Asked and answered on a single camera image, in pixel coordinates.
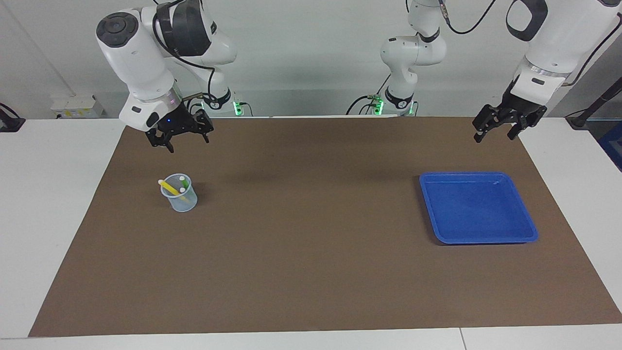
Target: brown paper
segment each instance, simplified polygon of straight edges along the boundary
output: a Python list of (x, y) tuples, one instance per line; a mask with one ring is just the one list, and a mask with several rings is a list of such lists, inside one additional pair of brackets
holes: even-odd
[[(216, 120), (175, 154), (128, 128), (30, 336), (622, 323), (521, 142), (470, 122)], [(442, 245), (427, 171), (509, 174), (539, 240)]]

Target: blue object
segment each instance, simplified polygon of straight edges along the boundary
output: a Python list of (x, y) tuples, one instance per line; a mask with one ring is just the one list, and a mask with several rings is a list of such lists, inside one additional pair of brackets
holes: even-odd
[(434, 234), (445, 244), (538, 239), (525, 204), (504, 173), (425, 173), (419, 182)]
[(618, 169), (622, 169), (622, 122), (601, 137), (598, 144), (605, 150), (605, 153)]

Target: marker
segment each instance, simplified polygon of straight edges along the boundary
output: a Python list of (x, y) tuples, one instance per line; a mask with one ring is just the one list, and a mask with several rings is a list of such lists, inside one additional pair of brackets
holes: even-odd
[(182, 182), (183, 188), (188, 188), (190, 187), (190, 184), (188, 183), (188, 180), (186, 180), (185, 176), (180, 176), (179, 177), (179, 181)]

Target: cable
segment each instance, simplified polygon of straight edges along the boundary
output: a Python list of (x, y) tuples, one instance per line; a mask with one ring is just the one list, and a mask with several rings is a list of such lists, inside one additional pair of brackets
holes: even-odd
[[(379, 89), (378, 89), (378, 91), (376, 92), (376, 95), (378, 95), (378, 94), (380, 93), (380, 91), (382, 91), (382, 89), (383, 89), (384, 85), (385, 85), (385, 84), (387, 84), (387, 82), (389, 81), (389, 78), (391, 78), (391, 74), (389, 74), (389, 75), (387, 76), (387, 79), (384, 79), (384, 83), (383, 83), (382, 85), (380, 85), (380, 88), (379, 88)], [(368, 108), (367, 108), (367, 110), (365, 111), (365, 114), (369, 113), (369, 108), (370, 108), (370, 107), (368, 107)]]
[(252, 106), (251, 106), (251, 104), (250, 104), (250, 103), (248, 103), (248, 102), (240, 102), (240, 103), (239, 103), (239, 105), (240, 105), (240, 106), (248, 106), (248, 109), (250, 109), (250, 110), (251, 110), (251, 116), (255, 116), (255, 115), (253, 114), (253, 108), (252, 108)]
[(203, 108), (203, 105), (201, 103), (195, 103), (194, 105), (190, 106), (190, 108), (188, 109), (188, 112), (190, 114), (192, 114), (192, 107), (201, 107), (201, 108)]
[(484, 11), (484, 14), (481, 15), (480, 20), (477, 21), (475, 23), (475, 25), (473, 25), (473, 27), (471, 27), (471, 29), (461, 32), (461, 31), (457, 31), (453, 26), (451, 21), (449, 20), (449, 13), (447, 13), (447, 6), (445, 5), (445, 2), (443, 0), (439, 0), (439, 4), (440, 4), (440, 8), (441, 8), (441, 12), (443, 14), (443, 17), (445, 18), (445, 22), (447, 23), (447, 26), (449, 27), (449, 29), (452, 30), (452, 32), (456, 33), (456, 34), (460, 34), (460, 35), (464, 35), (464, 34), (469, 34), (470, 32), (474, 31), (475, 28), (477, 28), (477, 26), (480, 25), (480, 23), (484, 20), (484, 17), (486, 17), (486, 15), (488, 14), (488, 11), (490, 11), (490, 9), (493, 7), (494, 3), (497, 0), (492, 0), (490, 2), (490, 5), (488, 5), (488, 7), (486, 8), (486, 11)]
[(346, 115), (350, 114), (350, 111), (352, 110), (352, 108), (354, 108), (354, 106), (359, 102), (364, 100), (365, 98), (369, 99), (369, 96), (365, 95), (365, 96), (361, 96), (359, 98), (357, 98), (354, 102), (352, 102), (352, 104), (350, 105), (350, 107), (348, 108), (348, 111), (346, 112)]
[(571, 115), (574, 115), (574, 114), (577, 114), (577, 113), (581, 113), (581, 112), (585, 112), (585, 111), (587, 111), (587, 108), (586, 108), (586, 109), (584, 109), (584, 110), (580, 110), (580, 111), (572, 112), (571, 114), (569, 114), (569, 115), (567, 115), (567, 116), (564, 116), (563, 118), (568, 118), (568, 117), (569, 117), (569, 116), (571, 116)]
[(588, 63), (590, 63), (590, 61), (592, 60), (592, 58), (594, 57), (596, 52), (598, 52), (598, 50), (600, 50), (600, 48), (605, 44), (605, 42), (607, 42), (607, 40), (609, 40), (609, 38), (613, 35), (613, 33), (615, 33), (620, 28), (620, 26), (622, 26), (622, 13), (618, 13), (618, 25), (615, 28), (613, 28), (613, 30), (603, 39), (603, 41), (600, 42), (600, 44), (598, 44), (598, 46), (596, 46), (596, 49), (594, 49), (594, 51), (592, 51), (592, 53), (587, 58), (585, 63), (583, 63), (583, 67), (581, 67), (581, 69), (579, 70), (579, 73), (575, 76), (575, 78), (572, 80), (572, 82), (570, 82), (570, 83), (563, 83), (562, 84), (563, 87), (571, 87), (572, 85), (575, 85), (577, 80), (579, 80), (579, 77), (581, 77), (581, 74), (583, 74), (583, 71), (585, 70), (585, 67), (587, 67)]
[[(175, 2), (172, 2), (170, 4), (168, 4), (168, 7), (171, 7), (175, 4), (178, 4), (180, 2), (180, 0), (177, 0)], [(157, 13), (154, 14), (154, 18), (153, 21), (151, 23), (151, 26), (153, 27), (153, 31), (154, 31), (154, 37), (157, 40), (158, 44), (160, 44), (160, 46), (162, 46), (162, 48), (168, 52), (171, 56), (175, 57), (176, 59), (180, 60), (181, 62), (187, 64), (187, 65), (191, 65), (192, 67), (196, 67), (196, 68), (200, 68), (200, 69), (208, 69), (211, 70), (211, 74), (210, 74), (210, 78), (207, 81), (207, 97), (210, 101), (218, 101), (218, 98), (214, 95), (211, 94), (211, 78), (214, 76), (214, 72), (216, 71), (216, 68), (214, 67), (206, 67), (204, 65), (198, 65), (198, 64), (194, 64), (192, 62), (189, 62), (183, 58), (181, 58), (175, 51), (171, 50), (170, 48), (168, 48), (163, 42), (162, 39), (160, 39), (160, 36), (157, 33), (156, 30), (156, 21), (157, 21)]]
[(360, 111), (358, 111), (358, 114), (359, 114), (359, 115), (362, 115), (362, 114), (363, 114), (363, 109), (364, 109), (365, 107), (367, 107), (367, 111), (365, 112), (365, 114), (367, 114), (367, 113), (369, 112), (369, 108), (374, 107), (374, 104), (373, 104), (373, 103), (370, 103), (369, 105), (362, 106), (362, 107), (361, 107), (361, 110), (360, 110)]
[(11, 109), (11, 107), (5, 105), (4, 103), (0, 102), (0, 106), (2, 106), (5, 110), (11, 112), (14, 116), (20, 118), (20, 116), (13, 110)]

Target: white wall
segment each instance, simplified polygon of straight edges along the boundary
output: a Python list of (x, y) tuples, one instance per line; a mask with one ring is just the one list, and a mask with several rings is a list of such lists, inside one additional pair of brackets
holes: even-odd
[[(598, 59), (581, 80), (551, 112), (552, 116), (565, 116), (589, 107), (613, 83), (622, 77), (622, 37)], [(602, 106), (592, 118), (622, 118), (622, 94)]]
[[(74, 92), (94, 93), (111, 114), (118, 112), (127, 91), (102, 56), (95, 27), (109, 13), (152, 2), (0, 0), (3, 3), (23, 33), (3, 35), (0, 41), (0, 100), (26, 117), (48, 117), (45, 97), (67, 93), (64, 80)], [(450, 2), (452, 24), (470, 27), (488, 3)], [(220, 30), (239, 48), (236, 62), (224, 67), (230, 85), (243, 93), (257, 115), (344, 113), (356, 97), (374, 93), (389, 73), (379, 56), (383, 41), (413, 33), (401, 0), (209, 0), (209, 5)], [(474, 115), (485, 103), (499, 102), (527, 49), (505, 28), (508, 6), (509, 0), (495, 4), (470, 35), (454, 35), (442, 26), (447, 58), (418, 69), (415, 98), (421, 103), (420, 115)], [(2, 20), (0, 26), (6, 26)], [(19, 48), (28, 36), (58, 75)], [(188, 73), (178, 67), (174, 72), (186, 92), (198, 88)], [(24, 97), (35, 93), (37, 98)], [(564, 93), (560, 91), (557, 101)]]

